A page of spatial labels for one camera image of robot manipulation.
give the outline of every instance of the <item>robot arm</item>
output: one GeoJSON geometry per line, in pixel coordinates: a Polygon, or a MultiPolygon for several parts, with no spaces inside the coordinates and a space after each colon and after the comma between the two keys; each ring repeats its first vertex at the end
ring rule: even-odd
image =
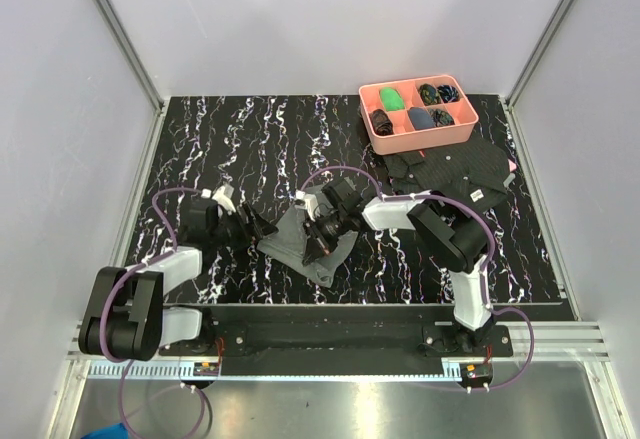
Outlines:
{"type": "Polygon", "coordinates": [[[428,253],[449,269],[455,298],[454,318],[461,331],[458,342],[466,349],[482,341],[493,325],[493,318],[481,288],[481,281],[486,281],[480,265],[486,258],[483,251],[487,236],[476,220],[458,209],[445,211],[446,205],[437,200],[415,199],[415,195],[390,196],[386,200],[376,197],[365,203],[347,179],[331,181],[322,192],[334,206],[329,214],[314,217],[315,210],[306,207],[313,203],[309,194],[300,203],[307,210],[305,256],[309,262],[330,254],[337,238],[348,230],[415,230],[428,253]],[[443,220],[445,212],[456,216],[453,225],[443,220]]]}
{"type": "Polygon", "coordinates": [[[134,266],[104,267],[98,272],[78,336],[83,353],[102,355],[100,322],[105,307],[106,344],[118,359],[147,361],[166,344],[199,336],[202,312],[183,307],[164,309],[164,296],[207,271],[217,247],[246,248],[276,231],[250,205],[235,206],[232,194],[229,185],[213,193],[204,190],[179,230],[182,245],[168,257],[138,268],[110,305],[106,303],[114,285],[134,266]]]}
{"type": "Polygon", "coordinates": [[[481,251],[487,239],[480,225],[464,215],[458,214],[458,223],[448,226],[438,214],[438,206],[433,200],[381,201],[376,197],[364,207],[362,217],[372,230],[415,230],[429,247],[429,253],[449,269],[456,321],[476,331],[491,318],[480,285],[487,280],[480,274],[480,265],[486,259],[481,251]]]}

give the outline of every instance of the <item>white wall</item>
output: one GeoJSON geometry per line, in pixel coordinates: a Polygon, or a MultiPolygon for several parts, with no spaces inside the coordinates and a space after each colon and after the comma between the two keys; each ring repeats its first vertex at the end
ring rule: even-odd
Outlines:
{"type": "Polygon", "coordinates": [[[91,0],[0,0],[0,424],[40,438],[152,110],[91,0]]]}
{"type": "Polygon", "coordinates": [[[578,0],[516,105],[580,311],[600,322],[636,421],[638,4],[578,0]]]}
{"type": "Polygon", "coordinates": [[[508,93],[559,0],[112,0],[164,95],[355,93],[450,73],[508,93]]]}

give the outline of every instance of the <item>pink compartment organizer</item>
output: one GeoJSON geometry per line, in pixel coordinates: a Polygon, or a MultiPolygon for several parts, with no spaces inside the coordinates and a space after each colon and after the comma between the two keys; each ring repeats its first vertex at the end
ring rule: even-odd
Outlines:
{"type": "Polygon", "coordinates": [[[362,108],[362,119],[369,133],[373,150],[381,155],[464,142],[469,139],[473,127],[478,122],[478,114],[471,107],[471,103],[462,92],[458,82],[451,76],[422,77],[420,79],[362,86],[360,88],[360,107],[362,108]],[[446,104],[436,104],[435,106],[425,106],[418,92],[419,87],[423,84],[431,84],[436,88],[443,85],[453,86],[460,93],[460,100],[446,104]],[[380,100],[380,89],[383,87],[395,89],[402,97],[405,109],[400,111],[385,110],[380,100]],[[454,124],[452,126],[433,127],[416,131],[409,120],[408,111],[412,107],[419,107],[427,111],[443,109],[451,114],[454,124]],[[374,132],[370,115],[377,109],[382,109],[393,123],[392,135],[379,136],[374,132]]]}

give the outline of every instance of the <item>gray cloth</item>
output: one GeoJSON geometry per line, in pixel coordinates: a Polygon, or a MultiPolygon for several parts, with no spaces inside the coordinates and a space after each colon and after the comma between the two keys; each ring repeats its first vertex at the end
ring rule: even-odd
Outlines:
{"type": "MultiPolygon", "coordinates": [[[[322,187],[310,187],[305,192],[316,194],[321,211],[326,210],[321,204],[331,207],[329,201],[320,193],[322,187]]],[[[304,211],[291,205],[276,226],[278,232],[265,237],[258,243],[258,250],[276,261],[289,266],[320,286],[331,287],[336,269],[342,264],[353,249],[358,238],[357,232],[347,232],[338,240],[338,246],[328,256],[312,262],[308,266],[302,265],[307,236],[302,227],[304,211]]]]}

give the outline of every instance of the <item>rolled sock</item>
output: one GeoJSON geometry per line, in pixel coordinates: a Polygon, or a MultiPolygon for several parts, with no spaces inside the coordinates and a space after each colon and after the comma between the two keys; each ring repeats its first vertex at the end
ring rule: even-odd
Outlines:
{"type": "Polygon", "coordinates": [[[426,110],[419,107],[412,107],[409,109],[409,120],[416,131],[436,127],[436,123],[433,122],[431,115],[426,110]]]}
{"type": "Polygon", "coordinates": [[[442,102],[456,102],[460,100],[460,93],[453,86],[438,86],[438,94],[442,102]]]}
{"type": "Polygon", "coordinates": [[[376,109],[371,113],[370,117],[371,125],[376,134],[379,136],[390,136],[393,134],[393,123],[382,109],[376,109]]]}
{"type": "Polygon", "coordinates": [[[435,106],[436,104],[440,104],[438,91],[431,84],[421,85],[420,89],[418,89],[418,93],[420,94],[420,98],[425,106],[435,106]]]}
{"type": "Polygon", "coordinates": [[[455,121],[451,114],[442,109],[431,109],[431,117],[433,118],[433,122],[436,123],[436,127],[442,126],[453,126],[455,121]]]}
{"type": "Polygon", "coordinates": [[[404,101],[398,91],[391,87],[380,89],[380,100],[387,111],[401,111],[404,109],[404,101]]]}

